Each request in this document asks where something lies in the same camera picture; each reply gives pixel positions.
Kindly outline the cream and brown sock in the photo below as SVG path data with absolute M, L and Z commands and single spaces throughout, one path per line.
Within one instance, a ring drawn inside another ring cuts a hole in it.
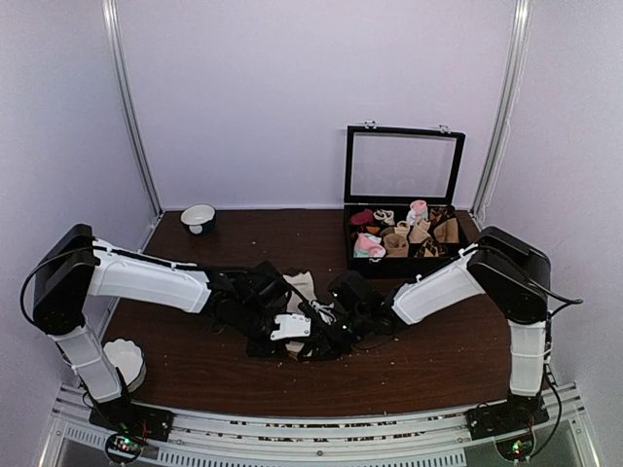
M 314 291 L 312 274 L 309 271 L 299 272 L 295 275 L 285 274 L 283 278 L 285 281 L 293 285 L 308 301 L 315 301 L 317 299 Z M 286 306 L 287 312 L 291 314 L 302 314 L 302 311 L 298 308 L 301 301 L 302 300 L 298 295 L 292 293 Z M 297 360 L 298 354 L 302 350 L 303 346 L 304 345 L 301 342 L 291 342 L 285 347 L 288 352 L 288 356 Z

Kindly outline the tan brown ribbed sock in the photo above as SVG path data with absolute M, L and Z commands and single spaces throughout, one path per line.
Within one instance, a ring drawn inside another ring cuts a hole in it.
M 433 230 L 435 239 L 440 243 L 459 244 L 458 219 L 449 218 L 440 222 Z

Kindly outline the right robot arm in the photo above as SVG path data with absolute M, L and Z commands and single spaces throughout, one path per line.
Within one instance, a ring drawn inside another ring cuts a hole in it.
M 345 312 L 336 327 L 352 345 L 369 333 L 394 335 L 426 317 L 475 296 L 486 295 L 505 317 L 511 335 L 509 391 L 499 408 L 505 428 L 521 428 L 536 413 L 534 396 L 546 360 L 551 262 L 547 255 L 497 227 L 445 265 L 391 290 L 377 291 L 359 272 L 342 273 L 328 291 Z

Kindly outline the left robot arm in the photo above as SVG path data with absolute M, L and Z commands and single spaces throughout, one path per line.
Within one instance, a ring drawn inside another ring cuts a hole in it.
M 240 271 L 179 263 L 119 248 L 97 238 L 89 225 L 73 226 L 24 279 L 24 318 L 50 337 L 85 384 L 103 417 L 120 432 L 140 421 L 125 399 L 121 372 L 106 356 L 83 312 L 88 297 L 115 297 L 164 305 L 191 314 L 227 307 L 224 319 L 255 341 L 307 338 L 311 320 L 268 310 L 292 291 L 271 269 Z

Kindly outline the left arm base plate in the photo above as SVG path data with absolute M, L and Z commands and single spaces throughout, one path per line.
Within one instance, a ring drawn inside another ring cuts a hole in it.
M 171 411 L 130 404 L 127 407 L 96 406 L 89 423 L 135 438 L 166 442 L 174 414 Z

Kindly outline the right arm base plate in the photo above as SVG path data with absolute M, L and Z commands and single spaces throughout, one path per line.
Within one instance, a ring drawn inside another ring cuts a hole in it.
M 507 400 L 470 409 L 465 418 L 471 439 L 481 440 L 526 431 L 535 424 L 548 421 L 549 413 L 541 407 Z

